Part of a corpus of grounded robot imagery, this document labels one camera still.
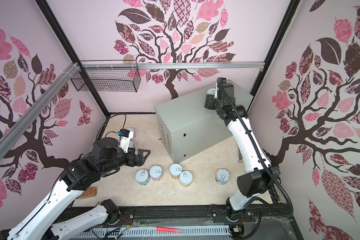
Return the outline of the green label can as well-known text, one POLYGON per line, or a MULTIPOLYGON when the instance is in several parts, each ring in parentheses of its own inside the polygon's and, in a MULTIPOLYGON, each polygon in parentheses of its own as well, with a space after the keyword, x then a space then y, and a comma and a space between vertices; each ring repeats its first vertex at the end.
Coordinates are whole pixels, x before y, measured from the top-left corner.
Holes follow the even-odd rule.
POLYGON ((216 89, 215 88, 212 88, 212 89, 208 89, 207 90, 207 95, 215 95, 215 93, 216 93, 216 89))

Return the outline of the teal white label can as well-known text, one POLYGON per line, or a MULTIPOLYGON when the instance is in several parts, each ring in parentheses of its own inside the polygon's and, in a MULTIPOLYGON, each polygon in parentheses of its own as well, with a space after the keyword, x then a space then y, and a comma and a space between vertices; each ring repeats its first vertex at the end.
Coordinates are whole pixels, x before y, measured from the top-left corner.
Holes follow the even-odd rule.
POLYGON ((135 148, 135 144, 134 144, 133 141, 130 141, 130 142, 129 142, 129 148, 133 148, 133 149, 135 148))

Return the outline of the yellow label can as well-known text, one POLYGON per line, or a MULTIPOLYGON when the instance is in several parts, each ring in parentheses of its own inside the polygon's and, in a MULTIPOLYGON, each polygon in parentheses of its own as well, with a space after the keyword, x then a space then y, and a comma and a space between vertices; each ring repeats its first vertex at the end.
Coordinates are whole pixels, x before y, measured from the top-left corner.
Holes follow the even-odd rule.
POLYGON ((183 187, 189 187, 192 185, 193 182, 193 175, 191 172, 189 171, 183 171, 181 172, 180 176, 179 176, 179 181, 181 186, 183 187))

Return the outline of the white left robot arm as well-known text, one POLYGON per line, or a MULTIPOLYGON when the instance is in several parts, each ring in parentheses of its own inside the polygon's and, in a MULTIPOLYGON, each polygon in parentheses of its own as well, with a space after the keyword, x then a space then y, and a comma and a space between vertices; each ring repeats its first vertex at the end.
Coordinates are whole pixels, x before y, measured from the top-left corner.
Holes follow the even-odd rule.
POLYGON ((143 166, 150 153, 134 148, 124 151, 114 138, 95 141, 89 153, 71 162, 59 175, 48 195, 24 220, 0 231, 0 240, 69 240, 94 226, 117 223, 120 209, 110 199, 72 219, 55 221, 93 183, 117 173, 122 166, 143 166))

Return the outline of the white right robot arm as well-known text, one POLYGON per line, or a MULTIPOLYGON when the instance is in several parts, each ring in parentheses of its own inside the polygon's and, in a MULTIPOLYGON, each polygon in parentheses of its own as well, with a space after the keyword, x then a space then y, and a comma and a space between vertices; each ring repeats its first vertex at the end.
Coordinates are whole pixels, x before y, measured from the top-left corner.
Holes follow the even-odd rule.
POLYGON ((237 178, 238 191, 228 199, 232 211, 247 208, 259 195, 274 186, 280 174, 261 151, 244 106, 237 105, 234 85, 219 78, 208 90, 205 108, 215 110, 225 122, 239 147, 246 173, 237 178))

